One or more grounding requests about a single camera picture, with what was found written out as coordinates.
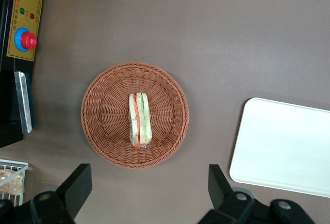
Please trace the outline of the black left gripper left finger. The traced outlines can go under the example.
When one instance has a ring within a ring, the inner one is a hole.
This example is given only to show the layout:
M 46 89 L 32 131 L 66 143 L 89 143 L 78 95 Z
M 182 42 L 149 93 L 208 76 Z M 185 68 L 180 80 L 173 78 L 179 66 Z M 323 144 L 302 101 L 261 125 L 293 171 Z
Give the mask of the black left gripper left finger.
M 80 164 L 55 191 L 44 191 L 30 201 L 33 223 L 74 223 L 91 191 L 91 165 Z

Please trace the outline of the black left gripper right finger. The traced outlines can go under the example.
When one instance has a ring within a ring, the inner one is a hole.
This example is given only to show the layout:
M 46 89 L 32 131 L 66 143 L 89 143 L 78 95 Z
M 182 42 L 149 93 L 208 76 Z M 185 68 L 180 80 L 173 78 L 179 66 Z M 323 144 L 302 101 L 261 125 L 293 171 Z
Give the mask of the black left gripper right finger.
M 314 223 L 293 201 L 275 199 L 267 206 L 250 191 L 233 189 L 217 164 L 209 165 L 208 193 L 213 208 L 199 223 Z

